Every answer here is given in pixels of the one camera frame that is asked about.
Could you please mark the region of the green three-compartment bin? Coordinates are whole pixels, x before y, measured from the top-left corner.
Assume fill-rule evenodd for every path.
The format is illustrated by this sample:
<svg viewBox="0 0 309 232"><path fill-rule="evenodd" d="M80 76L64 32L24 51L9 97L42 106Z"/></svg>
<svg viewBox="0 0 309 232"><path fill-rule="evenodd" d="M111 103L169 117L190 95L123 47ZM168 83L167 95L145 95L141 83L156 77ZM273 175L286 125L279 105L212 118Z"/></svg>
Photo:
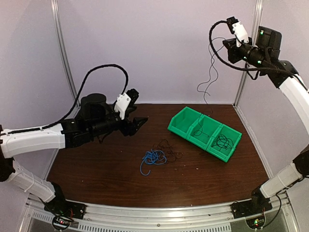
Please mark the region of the green three-compartment bin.
<svg viewBox="0 0 309 232"><path fill-rule="evenodd" d="M170 121L168 130L223 162L228 162L242 133L190 107L184 107Z"/></svg>

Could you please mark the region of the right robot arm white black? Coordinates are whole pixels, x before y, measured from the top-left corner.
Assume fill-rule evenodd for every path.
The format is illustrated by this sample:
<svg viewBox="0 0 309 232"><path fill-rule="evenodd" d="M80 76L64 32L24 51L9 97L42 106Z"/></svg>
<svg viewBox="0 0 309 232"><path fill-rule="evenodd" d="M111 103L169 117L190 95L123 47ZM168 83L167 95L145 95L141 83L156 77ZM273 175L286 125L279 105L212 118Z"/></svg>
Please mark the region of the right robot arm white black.
<svg viewBox="0 0 309 232"><path fill-rule="evenodd" d="M229 65L243 60L253 66L260 76L266 75L295 109L303 125L309 127L309 89L298 71L287 60L280 60L282 35L273 29L260 26L255 44L244 26L238 22L229 26L233 39L223 41L228 51ZM304 149L293 161L274 177L252 191L248 210L258 213L268 204L269 198L289 188L309 175L309 151Z"/></svg>

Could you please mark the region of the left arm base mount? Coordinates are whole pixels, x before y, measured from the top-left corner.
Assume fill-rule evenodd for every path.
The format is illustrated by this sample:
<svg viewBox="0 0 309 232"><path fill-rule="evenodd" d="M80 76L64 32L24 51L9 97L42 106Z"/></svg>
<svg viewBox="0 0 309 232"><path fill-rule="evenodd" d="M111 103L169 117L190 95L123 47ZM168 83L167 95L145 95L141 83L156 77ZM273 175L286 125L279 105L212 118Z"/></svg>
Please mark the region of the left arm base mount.
<svg viewBox="0 0 309 232"><path fill-rule="evenodd" d="M55 216L63 216L69 219L83 219L86 205L83 203L76 203L71 201L57 201L52 200L48 203L42 202L44 204L44 210L52 213Z"/></svg>

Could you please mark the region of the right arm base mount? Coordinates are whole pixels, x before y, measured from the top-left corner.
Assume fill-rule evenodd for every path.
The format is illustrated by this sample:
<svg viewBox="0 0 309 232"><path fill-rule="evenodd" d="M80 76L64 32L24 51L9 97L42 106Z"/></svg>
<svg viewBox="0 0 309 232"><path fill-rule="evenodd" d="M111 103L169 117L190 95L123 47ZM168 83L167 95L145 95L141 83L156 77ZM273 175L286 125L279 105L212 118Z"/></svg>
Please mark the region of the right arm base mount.
<svg viewBox="0 0 309 232"><path fill-rule="evenodd" d="M237 219L262 214L265 211L271 210L272 204L266 202L262 205L256 206L253 204L252 200L246 200L242 202L233 202L230 207L234 219Z"/></svg>

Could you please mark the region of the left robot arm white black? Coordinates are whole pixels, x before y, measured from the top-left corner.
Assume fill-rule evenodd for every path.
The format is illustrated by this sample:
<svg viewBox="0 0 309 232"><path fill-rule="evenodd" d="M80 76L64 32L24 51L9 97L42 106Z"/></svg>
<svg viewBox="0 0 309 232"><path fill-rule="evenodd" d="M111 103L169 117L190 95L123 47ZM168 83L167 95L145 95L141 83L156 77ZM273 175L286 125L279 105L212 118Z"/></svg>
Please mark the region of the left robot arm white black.
<svg viewBox="0 0 309 232"><path fill-rule="evenodd" d="M110 106L105 95L89 94L81 99L80 109L74 118L62 119L54 126L1 130L0 180L11 182L37 196L53 214L66 214L70 204L61 187L25 170L14 157L27 152L76 148L95 138L102 142L114 131L133 136L148 120L146 117L129 120L129 114L137 109L134 103L138 97L138 92L131 89L120 94L114 106Z"/></svg>

